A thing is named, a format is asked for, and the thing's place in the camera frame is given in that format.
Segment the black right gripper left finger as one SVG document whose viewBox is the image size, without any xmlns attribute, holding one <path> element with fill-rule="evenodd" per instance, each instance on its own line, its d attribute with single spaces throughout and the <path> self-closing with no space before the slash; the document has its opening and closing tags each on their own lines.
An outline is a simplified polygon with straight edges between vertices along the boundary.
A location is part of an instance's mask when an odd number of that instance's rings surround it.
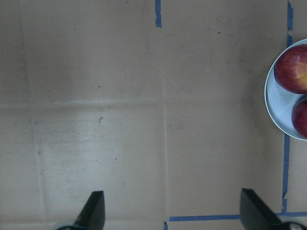
<svg viewBox="0 0 307 230">
<path fill-rule="evenodd" d="M 76 220 L 72 224 L 58 227 L 57 230 L 102 230 L 105 219 L 104 191 L 94 191 Z"/>
</svg>

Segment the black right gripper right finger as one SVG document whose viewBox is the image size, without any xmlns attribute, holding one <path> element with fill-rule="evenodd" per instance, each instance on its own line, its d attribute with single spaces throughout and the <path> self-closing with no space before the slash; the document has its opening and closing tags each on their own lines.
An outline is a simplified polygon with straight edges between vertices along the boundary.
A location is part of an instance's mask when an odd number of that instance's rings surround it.
<svg viewBox="0 0 307 230">
<path fill-rule="evenodd" d="M 246 230 L 305 230 L 297 221 L 282 221 L 254 192 L 243 188 L 240 193 L 240 220 Z"/>
</svg>

